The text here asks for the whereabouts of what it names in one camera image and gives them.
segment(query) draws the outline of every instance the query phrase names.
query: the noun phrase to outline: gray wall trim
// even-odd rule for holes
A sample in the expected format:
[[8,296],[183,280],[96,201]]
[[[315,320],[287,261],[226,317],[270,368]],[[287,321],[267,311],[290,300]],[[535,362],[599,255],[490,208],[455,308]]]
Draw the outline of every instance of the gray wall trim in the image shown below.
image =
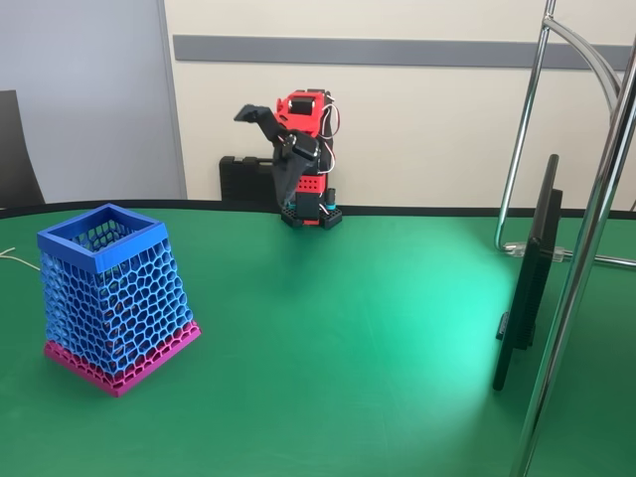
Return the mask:
[[[286,63],[382,67],[530,68],[534,43],[357,40],[175,35],[175,60],[216,63]],[[631,47],[595,46],[617,71],[624,71]],[[550,44],[544,68],[587,70],[565,44]]]
[[166,18],[166,5],[164,0],[157,0],[159,10],[159,28],[161,30],[161,43],[163,44],[163,57],[166,65],[166,84],[168,84],[168,102],[170,104],[170,121],[172,122],[172,135],[175,143],[175,157],[177,158],[177,175],[179,176],[179,193],[181,199],[188,199],[186,186],[186,168],[183,162],[183,149],[181,147],[181,130],[179,129],[179,114],[177,112],[177,92],[174,76],[172,74],[172,59],[170,56],[170,34],[168,33],[168,19]]

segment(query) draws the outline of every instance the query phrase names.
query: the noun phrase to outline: green tabletop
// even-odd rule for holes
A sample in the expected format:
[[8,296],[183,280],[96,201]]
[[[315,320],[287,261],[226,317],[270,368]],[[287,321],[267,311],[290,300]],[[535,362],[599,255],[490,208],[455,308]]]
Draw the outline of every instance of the green tabletop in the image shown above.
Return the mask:
[[[0,475],[508,475],[567,264],[535,346],[491,390],[500,316],[521,262],[494,218],[347,217],[291,230],[275,215],[142,210],[164,221],[203,334],[110,397],[43,356],[39,274],[0,260]],[[0,221],[0,249],[77,213]],[[510,219],[523,240],[529,219]],[[563,219],[573,246],[580,220]],[[636,221],[601,252],[636,256]],[[633,476],[636,273],[596,266],[531,476]]]

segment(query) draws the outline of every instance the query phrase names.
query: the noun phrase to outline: black monitor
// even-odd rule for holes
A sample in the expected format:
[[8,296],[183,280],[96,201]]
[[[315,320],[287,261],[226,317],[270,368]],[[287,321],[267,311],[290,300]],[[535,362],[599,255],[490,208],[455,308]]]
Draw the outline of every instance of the black monitor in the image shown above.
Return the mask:
[[526,350],[533,343],[535,320],[553,262],[560,218],[562,191],[554,188],[557,165],[558,156],[553,154],[541,186],[512,306],[499,324],[497,339],[501,340],[501,350],[493,382],[496,391],[504,387],[513,350]]

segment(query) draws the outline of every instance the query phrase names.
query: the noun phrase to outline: gray door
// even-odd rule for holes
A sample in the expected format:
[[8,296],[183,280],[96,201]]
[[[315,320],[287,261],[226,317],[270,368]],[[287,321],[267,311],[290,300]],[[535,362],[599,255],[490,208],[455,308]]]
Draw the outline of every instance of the gray door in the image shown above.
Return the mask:
[[0,0],[0,90],[46,202],[185,198],[167,40],[158,0]]

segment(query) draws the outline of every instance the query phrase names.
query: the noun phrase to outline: wire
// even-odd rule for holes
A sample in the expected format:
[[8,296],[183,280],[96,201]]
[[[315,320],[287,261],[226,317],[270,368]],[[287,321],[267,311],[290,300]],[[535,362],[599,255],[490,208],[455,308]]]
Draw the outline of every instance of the wire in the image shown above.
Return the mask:
[[24,263],[27,266],[30,266],[31,268],[33,268],[34,270],[38,270],[40,271],[40,268],[38,268],[36,265],[29,263],[28,261],[23,260],[22,258],[18,258],[17,256],[10,256],[10,255],[5,255],[5,253],[9,253],[10,251],[15,250],[16,247],[11,247],[11,248],[7,248],[6,250],[4,250],[3,252],[0,253],[0,258],[9,258],[10,260],[16,260],[19,261],[20,263]]
[[331,154],[331,167],[327,171],[318,171],[318,174],[329,174],[331,171],[334,170],[334,167],[336,167],[336,155],[334,154],[333,149],[331,149],[331,147],[326,141],[325,141],[325,147],[329,151],[329,154]]
[[[329,170],[327,171],[318,171],[318,174],[329,174],[331,171],[334,170],[334,167],[336,167],[336,154],[334,154],[333,149],[327,143],[327,139],[333,139],[333,137],[338,134],[338,131],[340,130],[340,109],[338,109],[338,106],[334,104],[336,102],[335,97],[330,96],[329,94],[327,94],[327,97],[331,99],[331,102],[329,104],[326,104],[322,108],[323,111],[327,110],[327,112],[325,113],[325,117],[323,117],[322,119],[320,137],[323,138],[325,147],[329,151],[329,154],[331,154],[331,167],[329,167]],[[331,136],[325,136],[325,132],[327,132],[327,120],[329,119],[331,121],[332,111],[335,111],[336,114],[336,130],[331,133]]]
[[[323,111],[325,109],[327,109],[327,113],[325,114],[325,117],[322,118],[322,129],[320,137],[322,137],[323,139],[333,139],[333,137],[338,134],[338,131],[340,130],[340,109],[338,109],[338,106],[336,106],[336,104],[334,104],[333,102],[327,104],[322,108]],[[335,111],[336,113],[336,130],[331,133],[331,136],[325,136],[325,132],[327,132],[327,119],[331,120],[331,111]]]

